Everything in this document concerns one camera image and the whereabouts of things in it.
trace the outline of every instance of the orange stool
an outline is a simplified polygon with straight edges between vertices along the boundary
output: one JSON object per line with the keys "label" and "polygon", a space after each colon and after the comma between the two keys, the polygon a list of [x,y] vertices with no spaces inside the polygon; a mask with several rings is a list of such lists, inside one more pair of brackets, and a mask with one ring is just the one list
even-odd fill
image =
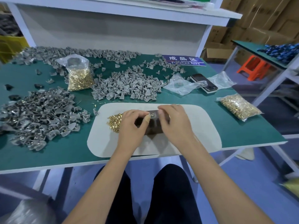
{"label": "orange stool", "polygon": [[252,55],[248,60],[240,67],[237,73],[244,71],[249,74],[248,81],[254,81],[255,79],[263,79],[271,65],[266,61]]}

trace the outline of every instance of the yellow plastic bin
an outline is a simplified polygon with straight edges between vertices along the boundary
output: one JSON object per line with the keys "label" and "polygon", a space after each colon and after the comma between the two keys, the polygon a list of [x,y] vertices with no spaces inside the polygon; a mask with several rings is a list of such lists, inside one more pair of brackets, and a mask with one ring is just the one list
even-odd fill
{"label": "yellow plastic bin", "polygon": [[0,60],[3,64],[9,62],[13,56],[29,47],[24,37],[0,35]]}

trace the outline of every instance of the white mat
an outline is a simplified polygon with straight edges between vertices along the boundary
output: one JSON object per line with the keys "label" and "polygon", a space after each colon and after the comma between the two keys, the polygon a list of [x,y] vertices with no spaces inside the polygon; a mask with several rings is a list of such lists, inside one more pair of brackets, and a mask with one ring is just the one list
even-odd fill
{"label": "white mat", "polygon": [[[99,115],[95,117],[92,129],[87,139],[89,150],[98,157],[111,157],[118,141],[118,133],[113,132],[107,124],[111,115],[123,113],[130,109],[144,111],[157,110],[162,104],[145,103],[109,103],[102,105]],[[207,112],[196,105],[182,105],[190,119],[194,134],[202,142],[209,153],[216,152],[222,148],[218,131],[212,123]],[[134,156],[141,155],[180,155],[177,148],[171,144],[167,137],[161,133],[157,135],[145,135],[143,141],[133,153]]]}

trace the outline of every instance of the hand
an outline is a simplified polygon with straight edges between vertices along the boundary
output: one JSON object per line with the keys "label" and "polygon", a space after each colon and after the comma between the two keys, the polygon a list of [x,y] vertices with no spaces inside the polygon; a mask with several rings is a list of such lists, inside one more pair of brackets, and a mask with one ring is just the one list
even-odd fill
{"label": "hand", "polygon": [[[158,109],[163,133],[181,153],[190,143],[198,142],[192,131],[190,120],[181,105],[160,105]],[[165,113],[170,116],[169,124]]]}
{"label": "hand", "polygon": [[[135,125],[138,117],[144,117],[141,126]],[[116,150],[125,150],[131,155],[142,142],[145,130],[150,121],[150,113],[140,110],[129,110],[123,113],[119,127],[118,143]]]}

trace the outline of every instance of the black phone screen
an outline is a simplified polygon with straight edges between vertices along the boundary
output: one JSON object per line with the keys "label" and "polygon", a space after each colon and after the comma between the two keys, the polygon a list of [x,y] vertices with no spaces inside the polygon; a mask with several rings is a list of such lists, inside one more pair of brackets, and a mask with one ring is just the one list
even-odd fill
{"label": "black phone screen", "polygon": [[195,74],[191,76],[193,79],[195,79],[195,81],[199,82],[199,81],[207,81],[207,86],[204,87],[205,89],[209,90],[209,91],[213,91],[213,90],[217,90],[218,87],[215,86],[213,83],[211,83],[206,77],[204,77],[202,74]]}

